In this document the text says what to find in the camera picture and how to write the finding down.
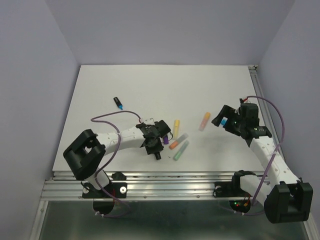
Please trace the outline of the blue pen cap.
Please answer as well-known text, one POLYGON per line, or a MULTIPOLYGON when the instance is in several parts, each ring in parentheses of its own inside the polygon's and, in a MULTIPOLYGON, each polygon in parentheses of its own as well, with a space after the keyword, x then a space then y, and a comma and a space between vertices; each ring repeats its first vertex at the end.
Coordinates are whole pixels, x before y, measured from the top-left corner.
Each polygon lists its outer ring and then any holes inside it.
POLYGON ((221 122, 220 122, 220 125, 224 126, 226 124, 227 120, 228 119, 226 117, 223 117, 221 122))

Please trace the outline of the black highlighter purple tip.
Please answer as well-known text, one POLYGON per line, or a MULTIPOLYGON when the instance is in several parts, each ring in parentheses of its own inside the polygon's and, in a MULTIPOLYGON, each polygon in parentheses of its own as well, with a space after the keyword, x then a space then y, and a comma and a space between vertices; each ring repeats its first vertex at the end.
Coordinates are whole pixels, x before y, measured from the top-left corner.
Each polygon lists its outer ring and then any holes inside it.
POLYGON ((168 145, 168 144, 169 144, 169 138, 168 138, 167 135, 165 135, 165 136, 163 137, 163 144, 164 144, 164 145, 168 145))

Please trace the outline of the pastel green highlighter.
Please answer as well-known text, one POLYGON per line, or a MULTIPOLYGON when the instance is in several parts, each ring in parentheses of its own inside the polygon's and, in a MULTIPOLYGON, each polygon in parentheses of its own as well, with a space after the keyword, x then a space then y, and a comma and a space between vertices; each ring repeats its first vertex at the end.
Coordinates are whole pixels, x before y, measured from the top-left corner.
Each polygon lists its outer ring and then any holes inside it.
POLYGON ((178 161, 179 158, 182 156, 182 154, 184 153, 184 151, 186 150, 186 148, 189 146, 190 142, 188 140, 186 140, 183 145, 180 147, 180 149, 176 152, 176 154, 174 155, 173 159, 175 161, 178 161))

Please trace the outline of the black highlighter blue tip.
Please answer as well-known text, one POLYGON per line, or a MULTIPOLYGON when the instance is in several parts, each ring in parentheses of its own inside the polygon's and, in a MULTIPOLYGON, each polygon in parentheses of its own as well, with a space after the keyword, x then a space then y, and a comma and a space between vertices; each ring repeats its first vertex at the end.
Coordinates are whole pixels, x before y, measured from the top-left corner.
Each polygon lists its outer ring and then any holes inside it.
POLYGON ((123 110, 123 104, 121 103, 121 101, 119 100, 119 98, 118 98, 118 97, 114 97, 113 100, 114 100, 116 106, 117 106, 120 110, 123 110))

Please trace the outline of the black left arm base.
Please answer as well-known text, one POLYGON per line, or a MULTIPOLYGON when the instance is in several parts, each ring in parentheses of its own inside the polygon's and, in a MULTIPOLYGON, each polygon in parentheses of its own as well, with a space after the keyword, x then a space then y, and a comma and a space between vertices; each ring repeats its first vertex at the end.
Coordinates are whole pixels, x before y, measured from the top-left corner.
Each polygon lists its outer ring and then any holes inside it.
POLYGON ((84 199, 111 199, 113 196, 118 199, 125 199, 128 190, 126 180, 127 177, 119 171, 113 173, 111 179, 104 171, 99 172, 97 178, 93 174, 80 183, 82 185, 82 197, 84 199))

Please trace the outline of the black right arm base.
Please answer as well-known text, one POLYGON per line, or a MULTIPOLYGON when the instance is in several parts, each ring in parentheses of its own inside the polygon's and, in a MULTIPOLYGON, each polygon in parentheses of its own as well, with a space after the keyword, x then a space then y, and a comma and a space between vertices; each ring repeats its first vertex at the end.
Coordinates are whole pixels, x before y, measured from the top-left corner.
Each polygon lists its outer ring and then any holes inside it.
POLYGON ((216 181, 214 183, 213 196, 215 198, 244 198, 248 195, 248 192, 234 188, 231 181, 216 181))

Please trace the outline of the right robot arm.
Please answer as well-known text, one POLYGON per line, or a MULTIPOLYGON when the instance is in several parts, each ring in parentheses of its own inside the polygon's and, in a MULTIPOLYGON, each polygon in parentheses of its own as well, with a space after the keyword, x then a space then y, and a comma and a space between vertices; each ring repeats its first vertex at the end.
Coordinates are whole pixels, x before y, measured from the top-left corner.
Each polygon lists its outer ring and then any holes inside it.
POLYGON ((242 215, 248 214, 257 202, 273 224, 307 221, 313 188, 287 166, 270 130, 260 125, 258 105, 242 102, 237 109, 224 105, 212 124, 245 140, 264 169, 262 177, 239 170, 230 181, 216 181, 213 196, 230 198, 231 209, 242 215))

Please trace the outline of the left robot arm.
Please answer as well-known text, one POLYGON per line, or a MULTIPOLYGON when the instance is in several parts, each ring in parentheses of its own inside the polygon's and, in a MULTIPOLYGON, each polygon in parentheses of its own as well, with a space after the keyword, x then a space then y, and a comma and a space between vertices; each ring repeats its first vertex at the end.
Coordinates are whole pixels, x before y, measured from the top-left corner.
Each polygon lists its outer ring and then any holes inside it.
POLYGON ((163 121, 153 124, 139 123, 129 129, 112 133, 94 133, 84 130, 63 152, 63 157, 77 181, 89 183, 88 193, 92 198, 118 199, 127 197, 125 182, 113 183, 100 163, 104 156, 111 154, 114 158, 118 151, 131 148, 145 148, 148 155, 161 159, 164 149, 162 139, 171 132, 163 121))

